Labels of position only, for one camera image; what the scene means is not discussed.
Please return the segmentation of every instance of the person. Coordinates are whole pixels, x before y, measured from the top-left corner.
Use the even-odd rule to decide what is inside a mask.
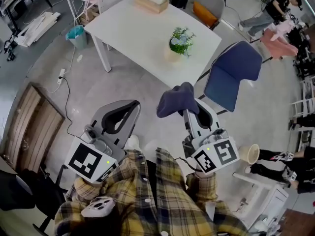
[[[215,174],[195,172],[185,183],[166,150],[157,148],[156,156],[153,163],[140,151],[128,150],[101,186],[78,177],[56,214],[55,235],[249,236],[243,223],[217,200]],[[84,218],[81,211],[101,196],[115,201],[111,213]]]
[[[315,127],[315,114],[310,114],[305,117],[293,118],[289,121],[288,130],[295,129],[296,124],[301,127]]]
[[[263,177],[281,182],[291,183],[297,189],[297,192],[306,193],[315,191],[315,148],[306,147],[305,150],[299,151],[293,155],[290,160],[288,152],[272,152],[260,149],[259,160],[282,161],[285,168],[282,171],[270,170],[262,164],[255,163],[245,168],[245,173],[259,174]],[[291,180],[293,172],[297,177]]]
[[[265,10],[259,17],[252,17],[239,23],[239,29],[243,31],[244,28],[251,27],[247,32],[252,38],[255,34],[264,28],[268,27],[274,21],[285,19],[285,11],[289,4],[293,6],[301,6],[301,0],[272,0],[266,5]]]

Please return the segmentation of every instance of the power strip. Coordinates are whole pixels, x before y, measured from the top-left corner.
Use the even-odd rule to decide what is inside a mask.
[[[65,73],[65,69],[63,68],[63,69],[60,70],[60,74],[59,74],[59,76],[58,76],[58,81],[57,81],[57,83],[58,83],[59,85],[60,85],[61,82],[63,81],[63,79],[62,79],[62,78],[59,79],[59,77],[60,77],[60,76],[63,76],[64,73]]]

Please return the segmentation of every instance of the concrete floor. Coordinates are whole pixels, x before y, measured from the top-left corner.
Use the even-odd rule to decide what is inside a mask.
[[[242,19],[249,18],[260,11],[258,0],[228,0],[227,6],[236,9]],[[237,13],[226,8],[221,22],[214,32],[222,38],[216,53],[205,69],[209,69],[212,61],[228,45],[247,38],[245,33],[239,33],[232,26],[239,22]],[[268,58],[269,54],[260,42],[253,46]],[[173,114],[159,119],[156,107],[168,86],[139,65],[129,60],[116,50],[108,52],[112,71],[107,73],[101,64],[91,39],[89,45],[82,51],[75,50],[71,70],[73,46],[65,41],[64,35],[57,36],[48,48],[40,55],[37,62],[29,70],[25,82],[35,82],[46,87],[48,91],[57,88],[57,80],[62,68],[68,69],[66,78],[69,81],[71,95],[68,102],[68,115],[73,121],[70,133],[80,136],[83,128],[90,122],[97,109],[108,103],[135,99],[141,103],[141,114],[134,129],[134,134],[140,138],[143,148],[148,142],[154,141],[159,147],[166,148],[174,157],[184,157],[182,140],[187,136],[181,116]],[[195,95],[200,96],[205,86],[205,80],[195,86]],[[66,83],[62,83],[55,93],[43,91],[52,99],[65,115],[65,103],[68,94]],[[219,116],[221,125],[227,129],[237,146],[259,144],[261,148],[275,151],[295,151],[297,133],[291,134],[287,130],[287,122],[292,115],[290,103],[300,98],[300,86],[292,66],[291,58],[271,60],[263,64],[257,81],[243,80],[238,94],[238,100],[233,113]],[[221,108],[208,99],[204,101],[220,111]],[[66,120],[57,134],[47,155],[47,171],[55,179],[60,166],[64,163],[73,137],[66,133],[70,122]],[[147,159],[154,155],[154,151],[143,151]],[[179,162],[183,174],[187,175],[191,169]],[[269,163],[270,168],[281,169],[281,163]],[[230,209],[235,210],[240,198],[246,194],[251,185],[236,180],[232,173],[242,171],[244,162],[234,163],[218,171],[218,195],[228,202]],[[71,170],[64,171],[62,187],[69,188],[74,180]],[[264,177],[254,176],[263,182],[272,182]]]

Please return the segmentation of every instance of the white flower pot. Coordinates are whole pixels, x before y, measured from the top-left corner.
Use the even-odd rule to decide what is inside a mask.
[[[178,62],[181,59],[182,55],[172,51],[169,47],[169,44],[167,44],[164,48],[164,56],[165,59],[169,62]]]

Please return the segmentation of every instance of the plaid shirt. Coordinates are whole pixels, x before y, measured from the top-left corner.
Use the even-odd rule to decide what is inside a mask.
[[[229,211],[223,201],[217,201],[216,177],[187,176],[186,189],[181,169],[165,150],[157,149],[157,205],[148,179],[145,157],[138,151],[128,156],[103,183],[93,187],[77,178],[67,193],[67,202],[55,217],[55,234],[67,235],[84,221],[81,211],[95,197],[107,195],[114,199],[119,212],[132,204],[134,211],[122,225],[122,235],[155,236],[165,231],[169,236],[216,236],[225,232],[233,236],[248,236],[245,226]],[[205,212],[205,203],[216,203],[213,221]]]

